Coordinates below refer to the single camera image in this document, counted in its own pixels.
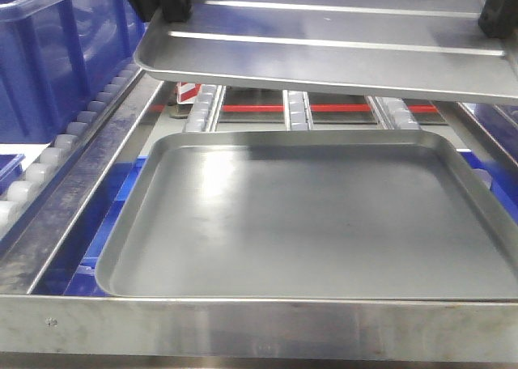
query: raised tray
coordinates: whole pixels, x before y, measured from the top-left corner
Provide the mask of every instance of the raised tray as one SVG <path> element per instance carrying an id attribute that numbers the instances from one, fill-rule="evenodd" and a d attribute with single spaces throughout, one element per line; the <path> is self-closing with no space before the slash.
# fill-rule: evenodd
<path id="1" fill-rule="evenodd" d="M 484 0 L 194 0 L 135 53 L 163 80 L 518 104 L 518 41 L 488 39 Z"/>
<path id="2" fill-rule="evenodd" d="M 436 134 L 179 134 L 154 146 L 96 278 L 122 296 L 515 299 L 517 245 Z"/>

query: metal rail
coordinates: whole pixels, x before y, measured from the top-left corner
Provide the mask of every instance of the metal rail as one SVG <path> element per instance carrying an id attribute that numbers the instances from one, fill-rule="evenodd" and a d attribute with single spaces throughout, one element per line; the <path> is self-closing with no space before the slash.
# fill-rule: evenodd
<path id="1" fill-rule="evenodd" d="M 384 129 L 421 129 L 405 102 L 399 98 L 366 96 L 375 119 Z"/>
<path id="2" fill-rule="evenodd" d="M 226 91 L 225 86 L 203 84 L 185 122 L 184 132 L 214 132 Z"/>
<path id="3" fill-rule="evenodd" d="M 311 130 L 313 119 L 309 96 L 306 91 L 282 92 L 284 106 L 284 124 L 287 130 Z"/>
<path id="4" fill-rule="evenodd" d="M 102 129 L 93 129 L 79 144 L 77 162 L 72 168 L 64 166 L 68 172 L 62 180 L 54 179 L 61 183 L 40 201 L 40 209 L 19 220 L 17 225 L 23 230 L 10 239 L 12 246 L 0 260 L 1 293 L 29 294 L 34 290 L 138 121 L 159 99 L 163 86 L 163 82 L 140 75 L 131 92 L 115 100 L 105 119 L 99 121 Z"/>

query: metal tray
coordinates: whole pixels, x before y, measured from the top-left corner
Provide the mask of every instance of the metal tray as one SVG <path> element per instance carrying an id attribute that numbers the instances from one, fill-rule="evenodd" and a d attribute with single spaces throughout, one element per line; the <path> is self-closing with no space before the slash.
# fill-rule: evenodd
<path id="1" fill-rule="evenodd" d="M 154 146 L 96 278 L 140 297 L 515 299 L 517 246 L 436 134 L 178 134 Z"/>
<path id="2" fill-rule="evenodd" d="M 484 0 L 194 0 L 135 53 L 172 81 L 518 104 L 518 40 L 488 39 Z"/>

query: blue plastic crate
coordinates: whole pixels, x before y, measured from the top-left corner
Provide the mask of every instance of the blue plastic crate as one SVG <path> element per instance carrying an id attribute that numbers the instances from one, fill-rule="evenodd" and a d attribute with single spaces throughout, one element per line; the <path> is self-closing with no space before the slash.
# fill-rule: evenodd
<path id="1" fill-rule="evenodd" d="M 0 142 L 50 142 L 131 59 L 126 0 L 0 0 Z"/>
<path id="2" fill-rule="evenodd" d="M 0 155 L 0 195 L 22 174 L 23 155 Z"/>

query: stainless steel frame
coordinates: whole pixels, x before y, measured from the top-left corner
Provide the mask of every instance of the stainless steel frame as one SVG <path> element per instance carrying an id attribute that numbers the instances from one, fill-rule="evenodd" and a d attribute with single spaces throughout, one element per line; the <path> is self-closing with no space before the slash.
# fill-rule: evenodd
<path id="1" fill-rule="evenodd" d="M 0 261 L 3 294 L 30 292 L 139 117 L 154 103 L 153 98 L 160 97 L 161 87 L 162 83 L 143 77 L 94 137 L 50 196 L 49 200 L 54 202 L 41 210 L 19 237 L 13 247 L 18 250 Z M 497 146 L 492 149 L 484 152 L 498 156 Z M 222 358 L 216 359 L 217 362 L 202 360 L 200 364 L 199 360 L 146 356 L 376 360 L 384 361 L 380 363 L 384 367 L 392 367 L 394 364 L 389 361 L 394 360 L 407 361 L 403 367 L 423 366 L 418 362 L 428 362 L 426 367 L 431 362 L 452 363 L 448 367 L 464 367 L 458 362 L 513 363 L 497 367 L 516 367 L 518 302 L 305 300 L 294 303 L 0 295 L 0 351 L 2 367 L 18 363 L 26 365 L 23 367 L 39 367 L 42 362 L 50 362 L 48 367 L 68 367 L 68 360 L 82 365 L 104 359 L 121 365 L 134 363 L 134 367 L 195 367 L 207 363 L 216 367 L 240 366 L 236 361 Z M 102 355 L 42 358 L 33 353 Z M 104 354 L 140 357 L 114 358 Z M 274 363 L 257 360 L 247 361 L 244 366 L 294 365 L 292 361 Z M 309 363 L 311 367 L 349 365 L 327 361 L 301 365 Z"/>
<path id="2" fill-rule="evenodd" d="M 518 303 L 7 295 L 0 324 L 11 352 L 518 362 Z"/>

